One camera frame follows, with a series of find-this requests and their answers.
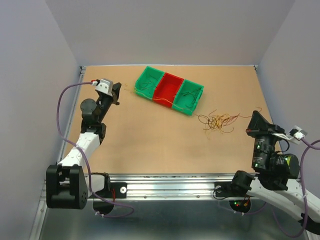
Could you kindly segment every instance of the tangled cable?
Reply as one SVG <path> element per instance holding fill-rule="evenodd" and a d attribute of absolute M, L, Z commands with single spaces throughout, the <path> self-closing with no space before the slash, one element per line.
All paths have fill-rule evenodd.
<path fill-rule="evenodd" d="M 225 133 L 225 134 L 229 134 L 231 133 L 234 128 L 232 127 L 232 129 L 230 131 L 225 131 L 223 130 L 223 128 L 233 124 L 238 118 L 243 118 L 243 119 L 248 119 L 251 118 L 252 116 L 242 116 L 240 113 L 235 115 L 235 116 L 231 116 L 228 113 L 222 114 L 222 115 L 218 115 L 218 114 L 214 114 L 216 110 L 210 112 L 208 114 L 208 116 L 200 114 L 197 115 L 198 120 L 200 121 L 200 123 L 204 124 L 204 128 L 203 130 L 208 131 L 208 130 L 212 130 L 212 131 L 220 131 L 221 133 Z"/>

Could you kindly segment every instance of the gray floor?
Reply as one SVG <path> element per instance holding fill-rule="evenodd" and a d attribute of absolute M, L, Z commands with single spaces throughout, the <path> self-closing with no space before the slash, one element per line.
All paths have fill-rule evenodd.
<path fill-rule="evenodd" d="M 132 202 L 135 213 L 126 218 L 94 215 L 92 203 L 83 210 L 48 209 L 42 240 L 286 240 L 273 219 L 271 206 L 253 216 L 241 216 L 218 206 L 218 201 Z M 228 201 L 220 201 L 228 207 Z M 263 202 L 252 201 L 252 211 Z M 299 223 L 277 210 L 282 226 L 291 234 Z M 302 235 L 298 240 L 308 239 Z"/>

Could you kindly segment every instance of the plastic crate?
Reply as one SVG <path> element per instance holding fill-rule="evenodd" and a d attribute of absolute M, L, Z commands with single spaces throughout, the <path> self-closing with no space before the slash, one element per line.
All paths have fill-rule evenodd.
<path fill-rule="evenodd" d="M 184 79 L 165 73 L 155 88 L 152 100 L 158 104 L 171 108 Z"/>
<path fill-rule="evenodd" d="M 155 89 L 164 74 L 164 71 L 147 66 L 135 82 L 135 93 L 143 98 L 151 100 Z"/>
<path fill-rule="evenodd" d="M 176 94 L 172 108 L 184 114 L 192 115 L 203 91 L 204 86 L 185 79 Z"/>

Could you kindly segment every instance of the tan work surface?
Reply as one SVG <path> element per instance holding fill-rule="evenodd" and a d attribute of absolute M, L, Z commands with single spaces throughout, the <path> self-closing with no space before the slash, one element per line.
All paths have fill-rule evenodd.
<path fill-rule="evenodd" d="M 271 121 L 253 66 L 154 66 L 164 72 L 204 86 L 194 114 L 250 116 L 257 107 Z M 104 117 L 106 136 L 89 159 L 92 172 L 110 174 L 235 173 L 251 168 L 254 139 L 245 130 L 250 118 L 238 118 L 224 130 L 203 130 L 196 115 L 187 116 L 130 91 L 145 66 L 89 66 L 84 82 L 106 78 L 122 83 L 119 102 Z M 69 139 L 80 134 L 84 99 L 96 100 L 92 86 L 80 90 Z"/>

